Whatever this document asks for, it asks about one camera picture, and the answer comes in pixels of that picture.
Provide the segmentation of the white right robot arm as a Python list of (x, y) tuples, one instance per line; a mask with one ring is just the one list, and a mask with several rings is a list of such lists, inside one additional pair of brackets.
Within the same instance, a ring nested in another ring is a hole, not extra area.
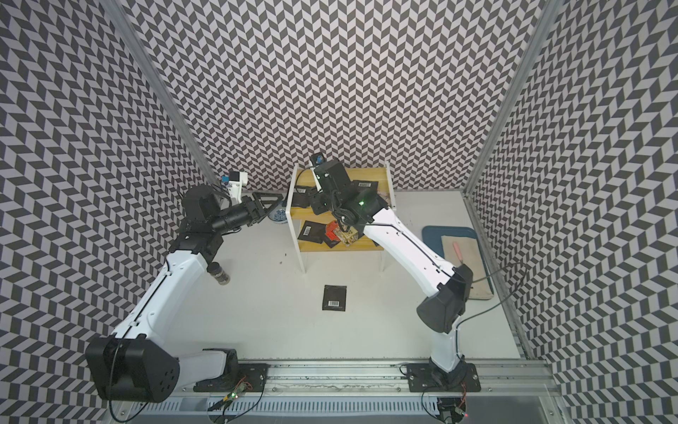
[(328, 160), (317, 153), (310, 163), (318, 189), (312, 198), (314, 211), (330, 212), (341, 232), (355, 230), (377, 243), (411, 275), (426, 297), (417, 314), (431, 330), (430, 360), (443, 373), (456, 371), (463, 361), (457, 328), (470, 296), (472, 270), (463, 264), (457, 267), (436, 254), (406, 227), (376, 190), (358, 189), (337, 159)]

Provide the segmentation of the black tea bag with barcode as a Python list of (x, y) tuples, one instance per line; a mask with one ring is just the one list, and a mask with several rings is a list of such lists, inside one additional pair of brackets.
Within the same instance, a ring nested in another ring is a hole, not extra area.
[(344, 312), (346, 310), (347, 287), (341, 285), (325, 285), (323, 289), (322, 309), (325, 311)]

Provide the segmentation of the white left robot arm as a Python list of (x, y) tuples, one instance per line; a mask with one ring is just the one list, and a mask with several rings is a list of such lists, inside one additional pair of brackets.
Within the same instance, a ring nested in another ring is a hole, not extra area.
[(259, 224), (284, 199), (282, 194), (254, 192), (223, 208), (225, 196), (207, 184), (184, 194), (185, 216), (160, 274), (111, 335), (90, 340), (85, 359), (101, 399), (161, 403), (177, 388), (236, 378), (234, 351), (206, 349), (178, 356), (164, 348), (184, 298), (199, 280), (209, 275), (227, 282), (215, 262), (224, 236)]

